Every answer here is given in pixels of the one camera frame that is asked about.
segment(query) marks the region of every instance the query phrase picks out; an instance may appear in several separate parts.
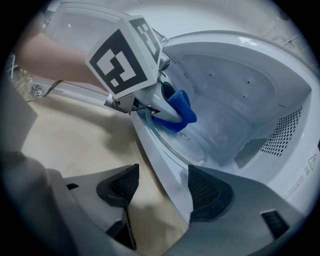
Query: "white appliance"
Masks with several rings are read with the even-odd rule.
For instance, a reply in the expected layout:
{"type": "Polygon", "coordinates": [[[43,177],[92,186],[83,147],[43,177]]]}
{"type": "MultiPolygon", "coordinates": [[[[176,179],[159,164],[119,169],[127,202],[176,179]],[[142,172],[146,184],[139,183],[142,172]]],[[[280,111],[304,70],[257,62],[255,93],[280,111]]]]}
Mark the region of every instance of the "white appliance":
{"type": "MultiPolygon", "coordinates": [[[[89,52],[127,15],[101,5],[64,2],[45,33],[60,44],[89,52]]],[[[228,25],[229,31],[163,39],[162,54],[171,60],[165,73],[176,89],[187,92],[198,121],[173,134],[152,122],[144,109],[131,114],[136,132],[186,222],[193,210],[189,164],[266,184],[306,216],[320,182],[319,79],[285,47],[232,31],[238,24],[228,25]]],[[[165,28],[159,32],[166,35],[165,28]]],[[[33,81],[44,87],[54,82],[40,77],[33,81]]],[[[55,93],[102,107],[107,99],[90,84],[63,82],[55,93]]]]}

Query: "black gripper pad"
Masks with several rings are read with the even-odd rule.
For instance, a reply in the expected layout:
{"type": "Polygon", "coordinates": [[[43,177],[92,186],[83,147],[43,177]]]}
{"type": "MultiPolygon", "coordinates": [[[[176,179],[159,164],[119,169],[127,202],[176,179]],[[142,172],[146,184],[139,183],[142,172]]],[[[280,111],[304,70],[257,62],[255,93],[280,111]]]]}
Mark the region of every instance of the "black gripper pad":
{"type": "Polygon", "coordinates": [[[221,217],[234,201],[231,186],[194,165],[188,166],[188,172],[193,203],[190,222],[210,222],[221,217]]]}
{"type": "Polygon", "coordinates": [[[102,180],[96,187],[99,197],[112,207],[127,208],[139,186],[139,164],[102,180]]]}

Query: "blue microfiber towel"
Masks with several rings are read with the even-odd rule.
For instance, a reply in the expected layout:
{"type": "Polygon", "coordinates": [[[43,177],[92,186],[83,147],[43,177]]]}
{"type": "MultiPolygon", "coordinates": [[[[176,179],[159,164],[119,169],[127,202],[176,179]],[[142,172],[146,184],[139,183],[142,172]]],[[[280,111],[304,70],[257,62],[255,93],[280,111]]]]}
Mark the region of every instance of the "blue microfiber towel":
{"type": "Polygon", "coordinates": [[[173,131],[173,133],[180,132],[190,123],[195,123],[197,121],[196,114],[192,111],[190,107],[190,101],[187,93],[184,90],[177,90],[169,99],[168,103],[171,107],[175,109],[182,117],[182,122],[171,123],[164,121],[157,117],[153,117],[153,121],[163,124],[166,128],[173,131]]]}

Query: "forearm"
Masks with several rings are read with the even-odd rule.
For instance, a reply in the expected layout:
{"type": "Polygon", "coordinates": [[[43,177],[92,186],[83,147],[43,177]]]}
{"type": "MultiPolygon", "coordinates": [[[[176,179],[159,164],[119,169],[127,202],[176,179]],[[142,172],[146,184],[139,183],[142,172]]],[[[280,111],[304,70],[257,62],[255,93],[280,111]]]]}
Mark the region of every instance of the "forearm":
{"type": "Polygon", "coordinates": [[[39,77],[92,84],[106,91],[86,65],[86,54],[52,41],[43,34],[41,20],[41,15],[36,17],[17,45],[17,64],[39,77]]]}

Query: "blue cloth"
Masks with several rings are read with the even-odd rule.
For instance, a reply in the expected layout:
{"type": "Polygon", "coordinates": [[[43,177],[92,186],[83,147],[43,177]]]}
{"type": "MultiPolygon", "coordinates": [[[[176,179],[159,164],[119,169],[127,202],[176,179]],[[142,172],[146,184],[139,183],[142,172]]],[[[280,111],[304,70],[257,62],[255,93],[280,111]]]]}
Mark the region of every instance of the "blue cloth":
{"type": "Polygon", "coordinates": [[[190,101],[187,93],[184,90],[177,90],[174,95],[168,99],[168,103],[171,107],[175,109],[182,117],[182,122],[171,123],[157,117],[153,117],[153,121],[163,124],[166,128],[173,131],[174,133],[180,132],[190,123],[195,123],[197,121],[196,114],[192,111],[190,107],[190,101]]]}

